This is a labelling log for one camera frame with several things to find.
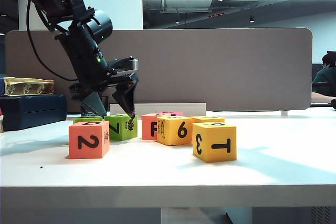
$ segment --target person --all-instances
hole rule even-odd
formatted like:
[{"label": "person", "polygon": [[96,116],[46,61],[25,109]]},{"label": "person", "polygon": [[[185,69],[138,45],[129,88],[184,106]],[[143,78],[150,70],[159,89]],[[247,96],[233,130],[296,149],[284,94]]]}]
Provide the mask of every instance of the person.
[{"label": "person", "polygon": [[323,69],[316,74],[313,83],[328,82],[328,84],[313,85],[311,102],[331,103],[331,100],[336,99],[336,52],[327,51],[322,63]]}]

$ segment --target robotic arm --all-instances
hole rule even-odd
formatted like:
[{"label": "robotic arm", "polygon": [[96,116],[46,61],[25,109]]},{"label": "robotic arm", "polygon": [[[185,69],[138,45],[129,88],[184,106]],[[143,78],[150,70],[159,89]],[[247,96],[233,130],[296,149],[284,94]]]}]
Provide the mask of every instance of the robotic arm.
[{"label": "robotic arm", "polygon": [[[55,39],[62,44],[78,78],[78,83],[70,86],[72,99],[88,111],[104,116],[106,110],[99,94],[115,87],[113,98],[133,119],[138,60],[130,57],[106,62],[98,47],[112,34],[110,18],[101,10],[86,8],[83,0],[31,1],[44,25],[51,32],[61,32]],[[59,25],[64,21],[72,21],[67,30]]]}]

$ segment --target number 6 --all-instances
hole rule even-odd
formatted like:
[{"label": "number 6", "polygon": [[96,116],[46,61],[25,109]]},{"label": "number 6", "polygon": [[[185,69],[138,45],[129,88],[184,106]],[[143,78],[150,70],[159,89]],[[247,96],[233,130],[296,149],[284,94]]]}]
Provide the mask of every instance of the number 6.
[{"label": "number 6", "polygon": [[178,131],[177,131],[177,135],[180,137],[180,138],[184,138],[187,136],[187,129],[185,127],[183,127],[185,125],[185,122],[181,123],[180,127],[178,128]]}]

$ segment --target cube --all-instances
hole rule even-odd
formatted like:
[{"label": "cube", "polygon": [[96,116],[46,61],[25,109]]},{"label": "cube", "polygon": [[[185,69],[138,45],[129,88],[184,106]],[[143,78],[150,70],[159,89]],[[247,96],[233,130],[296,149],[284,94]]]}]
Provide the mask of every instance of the cube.
[{"label": "cube", "polygon": [[223,122],[193,124],[193,154],[204,162],[237,159],[236,126]]},{"label": "cube", "polygon": [[146,114],[141,117],[141,129],[142,129],[142,139],[143,140],[156,140],[157,132],[157,117],[158,116],[169,116],[167,113],[151,113]]},{"label": "cube", "polygon": [[191,116],[193,123],[207,123],[207,122],[222,122],[225,123],[225,118],[221,116],[209,116],[209,115],[201,115],[201,116]]},{"label": "cube", "polygon": [[160,113],[169,114],[169,115],[183,115],[182,111],[163,111]]},{"label": "cube", "polygon": [[69,158],[103,158],[110,149],[108,122],[69,126]]},{"label": "cube", "polygon": [[103,121],[103,118],[101,116],[81,116],[79,118],[74,118],[73,123],[78,123],[78,122],[101,122]]},{"label": "cube", "polygon": [[159,116],[157,118],[157,139],[165,145],[191,143],[192,122],[185,116]]},{"label": "cube", "polygon": [[131,119],[126,114],[107,115],[109,122],[110,140],[124,141],[138,136],[138,116]]}]

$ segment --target orange cube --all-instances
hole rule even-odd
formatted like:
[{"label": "orange cube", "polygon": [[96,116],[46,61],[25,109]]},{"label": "orange cube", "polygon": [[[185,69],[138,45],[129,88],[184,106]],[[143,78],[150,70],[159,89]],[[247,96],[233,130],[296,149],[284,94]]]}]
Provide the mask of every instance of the orange cube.
[{"label": "orange cube", "polygon": [[191,143],[193,125],[191,118],[185,116],[159,116],[157,118],[157,139],[165,145]]},{"label": "orange cube", "polygon": [[222,116],[209,116],[209,115],[201,115],[201,116],[191,116],[193,123],[207,123],[207,122],[222,122],[225,123],[225,118]]},{"label": "orange cube", "polygon": [[141,117],[142,123],[142,139],[156,140],[157,120],[158,116],[169,116],[167,113],[151,113]]},{"label": "orange cube", "polygon": [[237,127],[223,122],[193,124],[193,154],[204,162],[237,160]]},{"label": "orange cube", "polygon": [[109,149],[109,122],[78,122],[69,126],[69,158],[103,158]]}]

